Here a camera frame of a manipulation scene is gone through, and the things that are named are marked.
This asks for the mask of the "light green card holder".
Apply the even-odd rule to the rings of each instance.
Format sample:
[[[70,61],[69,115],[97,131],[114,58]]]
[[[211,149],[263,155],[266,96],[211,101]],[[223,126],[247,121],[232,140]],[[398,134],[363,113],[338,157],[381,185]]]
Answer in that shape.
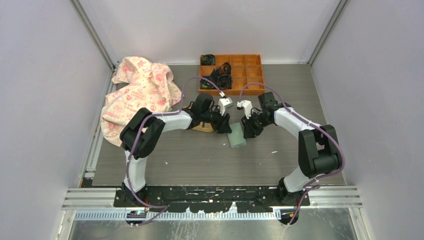
[[[239,122],[230,125],[231,133],[227,134],[229,145],[231,148],[238,148],[247,144],[244,138],[242,125]]]

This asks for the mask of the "yellow oval tray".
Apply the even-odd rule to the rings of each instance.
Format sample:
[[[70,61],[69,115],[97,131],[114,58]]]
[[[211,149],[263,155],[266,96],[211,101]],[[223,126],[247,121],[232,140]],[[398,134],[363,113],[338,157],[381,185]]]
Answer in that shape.
[[[191,110],[193,103],[194,101],[191,101],[187,106],[184,106],[182,110],[184,111]],[[212,125],[204,121],[200,122],[199,125],[194,126],[191,130],[204,132],[204,133],[212,133],[214,131]]]

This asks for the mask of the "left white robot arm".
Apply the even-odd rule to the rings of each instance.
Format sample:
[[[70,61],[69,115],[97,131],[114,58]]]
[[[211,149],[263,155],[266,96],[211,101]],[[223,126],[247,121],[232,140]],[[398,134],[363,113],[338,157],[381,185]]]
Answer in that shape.
[[[210,124],[218,134],[229,134],[230,114],[233,105],[230,97],[222,95],[215,102],[207,93],[199,94],[189,106],[171,112],[151,112],[141,108],[120,133],[121,146],[126,157],[125,178],[122,184],[127,192],[126,200],[133,206],[141,206],[146,200],[146,165],[162,133],[175,130],[191,130],[201,123]]]

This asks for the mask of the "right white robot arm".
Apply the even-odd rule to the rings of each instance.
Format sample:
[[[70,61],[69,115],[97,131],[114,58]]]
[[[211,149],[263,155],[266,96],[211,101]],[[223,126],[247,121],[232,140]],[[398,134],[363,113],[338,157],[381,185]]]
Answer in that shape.
[[[270,125],[284,128],[297,139],[298,166],[277,185],[279,202],[288,206],[313,179],[342,168],[336,130],[329,124],[320,125],[301,116],[289,104],[278,102],[272,92],[259,95],[258,101],[259,108],[253,107],[249,100],[237,102],[237,109],[244,112],[241,122],[245,139],[258,137]]]

